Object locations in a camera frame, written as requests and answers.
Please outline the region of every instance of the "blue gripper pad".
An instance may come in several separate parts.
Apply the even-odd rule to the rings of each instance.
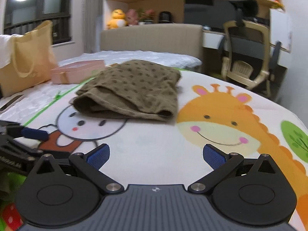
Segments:
[[[110,157],[110,148],[107,144],[102,144],[87,154],[86,162],[99,170]]]
[[[23,130],[21,130],[20,133],[22,134],[22,136],[29,139],[40,140],[40,141],[47,141],[49,139],[48,133],[43,130],[25,127]]]
[[[226,163],[226,158],[213,150],[209,144],[206,144],[203,148],[203,159],[214,170]]]

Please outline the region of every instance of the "pink cheek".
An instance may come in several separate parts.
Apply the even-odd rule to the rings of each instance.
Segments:
[[[249,141],[248,141],[246,138],[244,138],[244,137],[240,137],[239,140],[240,140],[240,142],[243,143],[243,144],[247,144],[247,143],[249,142]]]
[[[190,129],[194,132],[199,132],[201,130],[198,126],[191,126]]]

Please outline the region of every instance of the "yellow tote bag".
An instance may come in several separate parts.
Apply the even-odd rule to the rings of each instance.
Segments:
[[[51,79],[50,70],[58,67],[51,49],[52,22],[44,21],[21,37],[12,36],[11,62],[0,69],[4,97]]]

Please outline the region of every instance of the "brown polka dot cloth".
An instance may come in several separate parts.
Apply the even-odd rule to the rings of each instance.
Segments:
[[[73,105],[92,117],[167,121],[177,113],[180,78],[178,70],[149,61],[114,64],[78,90]]]

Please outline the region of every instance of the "chair armrest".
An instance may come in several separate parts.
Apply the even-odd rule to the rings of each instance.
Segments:
[[[253,80],[253,84],[246,87],[248,90],[252,90],[253,88],[257,87],[261,82],[265,81],[269,76],[268,71],[262,70],[259,75]]]
[[[281,42],[277,41],[272,57],[269,61],[269,70],[273,70],[277,67],[278,65],[278,59],[279,59],[279,55],[280,55],[280,47],[281,47]]]

